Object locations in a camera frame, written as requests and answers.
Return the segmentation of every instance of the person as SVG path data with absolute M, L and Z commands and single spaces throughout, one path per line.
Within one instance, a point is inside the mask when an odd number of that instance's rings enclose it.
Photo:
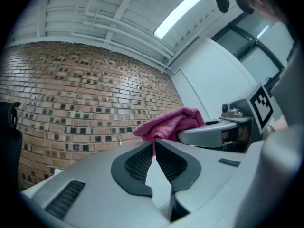
M 290 26 L 290 22 L 288 17 L 285 15 L 285 13 L 281 10 L 281 8 L 278 6 L 278 4 L 274 0 L 243 0 L 249 7 L 251 7 L 253 10 L 259 12 L 260 14 L 274 20 L 277 22 L 282 22 L 286 25 L 290 36 L 293 38 L 294 45 L 291 49 L 291 52 L 289 53 L 289 56 L 287 58 L 287 61 L 289 61 L 289 58 L 292 55 L 292 52 L 296 45 L 296 35 L 292 30 L 292 27 Z M 275 131 L 280 131 L 283 129 L 286 129 L 288 127 L 287 122 L 282 115 L 282 117 L 277 120 L 273 125 L 269 125 L 267 127 L 267 130 L 263 134 L 263 139 L 266 139 L 271 133 Z

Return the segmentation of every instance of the hair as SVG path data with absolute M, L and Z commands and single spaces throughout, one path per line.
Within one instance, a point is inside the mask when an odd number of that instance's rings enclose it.
M 259 0 L 260 4 L 263 4 L 262 7 L 257 6 L 256 1 L 258 0 L 245 0 L 245 1 L 249 4 L 249 6 L 267 15 L 268 17 L 271 17 L 276 20 L 280 20 L 284 23 L 287 22 L 286 15 L 283 13 L 283 11 L 278 6 L 275 0 Z

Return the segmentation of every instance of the window frame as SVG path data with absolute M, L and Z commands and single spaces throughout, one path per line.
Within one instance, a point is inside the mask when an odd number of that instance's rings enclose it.
M 248 41 L 248 44 L 243 47 L 243 49 L 238 52 L 236 55 L 234 55 L 239 61 L 247 56 L 254 48 L 258 47 L 260 48 L 268 57 L 269 59 L 274 63 L 274 65 L 277 67 L 279 72 L 270 78 L 266 84 L 264 85 L 267 92 L 271 95 L 270 91 L 275 86 L 277 81 L 280 78 L 281 73 L 284 70 L 283 64 L 280 62 L 280 60 L 275 56 L 275 54 L 268 49 L 258 38 L 251 35 L 249 32 L 245 31 L 244 29 L 237 26 L 237 24 L 243 20 L 246 16 L 248 16 L 245 13 L 242 13 L 237 18 L 235 18 L 232 22 L 228 23 L 223 29 L 221 29 L 215 36 L 213 36 L 211 39 L 217 42 L 219 38 L 224 36 L 229 30 L 239 34 L 243 38 L 245 38 Z

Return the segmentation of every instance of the ceiling pipe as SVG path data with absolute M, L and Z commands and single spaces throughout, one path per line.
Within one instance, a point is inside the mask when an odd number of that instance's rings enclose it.
M 152 58 L 152 57 L 150 57 L 150 56 L 148 56 L 148 55 L 146 55 L 146 54 L 144 54 L 144 53 L 142 53 L 140 51 L 137 51 L 137 50 L 134 50 L 134 49 L 132 49 L 130 47 L 127 47 L 125 45 L 122 45 L 122 44 L 119 44 L 119 43 L 116 43 L 116 42 L 112 42 L 112 41 L 109 41 L 109 40 L 101 39 L 101 38 L 98 38 L 98 37 L 88 36 L 88 35 L 84 35 L 84 34 L 78 34 L 78 33 L 74 33 L 74 32 L 71 32 L 71 35 L 72 36 L 78 36 L 78 37 L 84 37 L 84 38 L 93 39 L 93 40 L 101 41 L 101 42 L 104 42 L 104 43 L 112 44 L 114 46 L 126 49 L 126 50 L 134 52 L 136 54 L 139 54 L 140 56 L 143 56 L 143 57 L 145 57 L 145 58 L 147 58 L 147 59 L 149 59 L 149 60 L 151 60 L 151 61 L 153 61 L 153 62 L 155 62 L 155 63 L 157 63 L 159 65 L 161 65 L 164 68 L 170 69 L 166 65 L 164 65 L 163 63 L 157 61 L 156 59 L 154 59 L 154 58 Z
M 77 1 L 77 4 L 76 4 L 76 7 L 75 7 L 75 11 L 74 11 L 74 18 L 76 17 L 76 14 L 77 14 L 77 10 L 78 10 L 78 7 L 79 7 L 79 3 L 80 3 L 80 0 Z M 131 51 L 131 52 L 134 52 L 136 54 L 139 54 L 140 56 L 142 57 L 145 57 L 161 66 L 163 66 L 164 68 L 166 69 L 169 69 L 171 70 L 169 67 L 167 67 L 166 65 L 164 65 L 163 63 L 157 61 L 156 59 L 140 52 L 140 51 L 137 51 L 137 50 L 134 50 L 133 48 L 130 48 L 130 47 L 127 47 L 125 45 L 122 45 L 122 44 L 119 44 L 119 43 L 116 43 L 116 42 L 112 42 L 112 41 L 107 41 L 105 39 L 101 39 L 101 38 L 98 38 L 98 37 L 93 37 L 93 36 L 89 36 L 89 35 L 84 35 L 84 34 L 78 34 L 78 33 L 74 33 L 74 24 L 75 24 L 75 20 L 72 21 L 72 28 L 71 28 L 71 36 L 78 36 L 78 37 L 83 37 L 83 38 L 89 38 L 89 39 L 93 39 L 93 40 L 97 40 L 97 41 L 101 41 L 101 42 L 105 42 L 105 43 L 109 43 L 109 44 L 112 44 L 114 46 L 117 46 L 117 47 L 121 47 L 123 49 L 126 49 L 128 51 Z
M 144 39 L 141 39 L 141 38 L 139 38 L 139 37 L 137 37 L 135 35 L 132 35 L 132 34 L 130 34 L 128 32 L 125 32 L 123 30 L 120 30 L 120 29 L 117 29 L 117 28 L 113 28 L 113 27 L 108 26 L 108 25 L 103 25 L 103 24 L 98 24 L 98 23 L 93 23 L 93 22 L 87 22 L 87 21 L 84 21 L 83 24 L 84 25 L 89 25 L 91 27 L 97 27 L 97 28 L 101 28 L 101 29 L 111 30 L 111 31 L 114 31 L 116 33 L 125 35 L 125 36 L 127 36 L 127 37 L 129 37 L 131 39 L 134 39 L 134 40 L 137 40 L 138 42 L 143 43 L 144 45 L 150 47 L 151 49 L 154 49 L 155 51 L 157 51 L 158 53 L 162 54 L 163 56 L 165 56 L 168 59 L 172 58 L 170 55 L 168 55 L 167 53 L 165 53 L 162 50 L 158 49 L 156 46 L 151 45 L 150 43 L 148 43 Z
M 116 23 L 116 24 L 119 24 L 119 25 L 122 25 L 122 26 L 125 26 L 126 28 L 128 29 L 131 29 L 133 31 L 135 31 L 136 33 L 140 34 L 141 36 L 143 37 L 146 37 L 147 39 L 149 40 L 152 40 L 155 44 L 157 44 L 160 48 L 162 48 L 163 50 L 165 50 L 166 52 L 168 52 L 171 56 L 174 56 L 174 52 L 172 52 L 170 49 L 168 49 L 166 46 L 164 46 L 161 42 L 159 42 L 156 38 L 148 35 L 147 33 L 143 32 L 142 30 L 130 25 L 130 24 L 127 24 L 125 22 L 122 22 L 120 20 L 117 20 L 117 19 L 113 19 L 111 17 L 108 17 L 108 16 L 105 16 L 105 15 L 101 15 L 101 14 L 95 14 L 95 13 L 91 13 L 90 12 L 90 9 L 92 7 L 92 4 L 93 4 L 93 1 L 94 0 L 89 0 L 89 2 L 87 3 L 87 6 L 85 8 L 85 15 L 87 15 L 88 17 L 92 17 L 94 18 L 96 16 L 96 18 L 99 18 L 99 19 L 104 19 L 104 20 L 107 20 L 107 21 L 110 21 L 110 22 L 113 22 L 113 23 Z

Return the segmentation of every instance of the black grille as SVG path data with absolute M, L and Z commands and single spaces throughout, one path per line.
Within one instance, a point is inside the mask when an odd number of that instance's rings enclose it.
M 151 146 L 148 146 L 128 158 L 125 163 L 125 168 L 129 175 L 145 184 L 149 167 L 152 164 L 152 156 L 153 149 Z
M 219 163 L 222 163 L 222 164 L 225 164 L 225 165 L 231 165 L 231 166 L 234 166 L 234 167 L 238 167 L 241 162 L 232 161 L 232 160 L 228 160 L 228 159 L 220 159 Z
M 85 185 L 76 180 L 71 181 L 46 207 L 46 211 L 58 219 L 63 219 Z
M 167 180 L 172 182 L 187 168 L 187 162 L 176 153 L 156 143 L 156 160 Z

